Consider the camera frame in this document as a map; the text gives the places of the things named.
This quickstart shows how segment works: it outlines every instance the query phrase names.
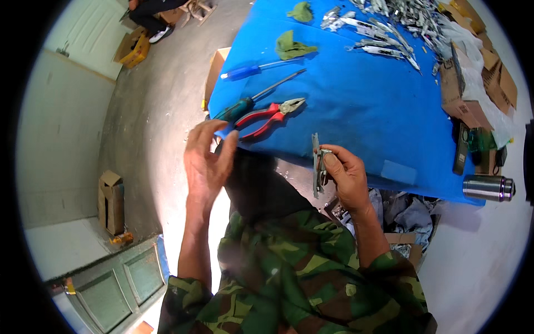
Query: shoe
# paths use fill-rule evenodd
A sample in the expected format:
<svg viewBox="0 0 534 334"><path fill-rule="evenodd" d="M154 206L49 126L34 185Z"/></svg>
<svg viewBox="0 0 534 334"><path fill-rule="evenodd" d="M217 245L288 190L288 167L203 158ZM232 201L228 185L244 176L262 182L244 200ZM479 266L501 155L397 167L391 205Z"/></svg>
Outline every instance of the shoe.
<svg viewBox="0 0 534 334"><path fill-rule="evenodd" d="M173 28L166 27L165 30L160 31L157 34L155 34L154 36L150 37L148 42L153 44L153 43L159 41L160 39L165 38L165 37L169 36L170 34L172 34L173 30L174 30Z"/></svg>

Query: camouflage sleeve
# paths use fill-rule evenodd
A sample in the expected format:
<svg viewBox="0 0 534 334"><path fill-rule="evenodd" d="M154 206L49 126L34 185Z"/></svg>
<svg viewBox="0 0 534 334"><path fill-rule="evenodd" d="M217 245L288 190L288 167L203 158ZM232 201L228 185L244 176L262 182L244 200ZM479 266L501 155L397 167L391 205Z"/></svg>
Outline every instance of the camouflage sleeve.
<svg viewBox="0 0 534 334"><path fill-rule="evenodd" d="M189 332L198 313L212 297L200 281L170 276L161 305L158 333Z"/></svg>
<svg viewBox="0 0 534 334"><path fill-rule="evenodd" d="M396 251L390 251L377 257L369 268L360 268L359 271L370 282L384 289L428 332L436 331L436 321L428 313L421 283L408 259Z"/></svg>

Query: stainless steel thermos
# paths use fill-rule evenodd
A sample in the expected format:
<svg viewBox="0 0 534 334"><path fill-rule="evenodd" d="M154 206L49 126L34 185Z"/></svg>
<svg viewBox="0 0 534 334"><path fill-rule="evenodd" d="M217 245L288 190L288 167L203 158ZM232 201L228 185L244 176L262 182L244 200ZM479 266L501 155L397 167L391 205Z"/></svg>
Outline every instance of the stainless steel thermos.
<svg viewBox="0 0 534 334"><path fill-rule="evenodd" d="M467 197L498 202L509 202L515 195L514 180L504 176L467 175L463 189Z"/></svg>

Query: person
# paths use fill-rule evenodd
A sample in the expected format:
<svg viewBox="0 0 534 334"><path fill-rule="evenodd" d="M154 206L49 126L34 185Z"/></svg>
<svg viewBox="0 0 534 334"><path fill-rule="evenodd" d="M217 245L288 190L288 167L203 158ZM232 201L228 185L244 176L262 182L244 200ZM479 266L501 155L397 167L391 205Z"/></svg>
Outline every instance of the person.
<svg viewBox="0 0 534 334"><path fill-rule="evenodd" d="M232 131L209 151L209 120L189 134L189 194L178 259L163 298L160 333L434 333L413 266L391 251L368 197L364 163L348 150L324 163L352 217L350 231L320 214L285 178L274 158L237 148ZM210 292L208 223L225 186L230 222L218 247L219 290Z"/></svg>
<svg viewBox="0 0 534 334"><path fill-rule="evenodd" d="M155 43L172 34L174 27L169 27L154 17L154 14L178 8L187 0L129 0L130 19L145 27L152 37L150 43Z"/></svg>

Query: hand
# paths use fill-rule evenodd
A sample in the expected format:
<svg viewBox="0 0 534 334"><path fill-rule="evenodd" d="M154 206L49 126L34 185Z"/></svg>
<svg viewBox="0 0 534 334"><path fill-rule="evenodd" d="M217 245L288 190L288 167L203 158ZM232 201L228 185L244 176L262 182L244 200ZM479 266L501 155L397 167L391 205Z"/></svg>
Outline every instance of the hand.
<svg viewBox="0 0 534 334"><path fill-rule="evenodd" d="M350 214L368 209L371 201L364 162L341 146L325 144L319 147L332 151L324 156L324 164L337 185L337 197L341 205Z"/></svg>
<svg viewBox="0 0 534 334"><path fill-rule="evenodd" d="M184 165L189 187L187 204L198 205L204 213L211 211L215 198L232 171L239 136L237 131L227 135L220 156L209 151L214 132L226 125L227 122L221 120L198 124L189 132L185 147Z"/></svg>
<svg viewBox="0 0 534 334"><path fill-rule="evenodd" d="M135 8L137 8L138 0L130 0L128 1L128 8L132 11Z"/></svg>

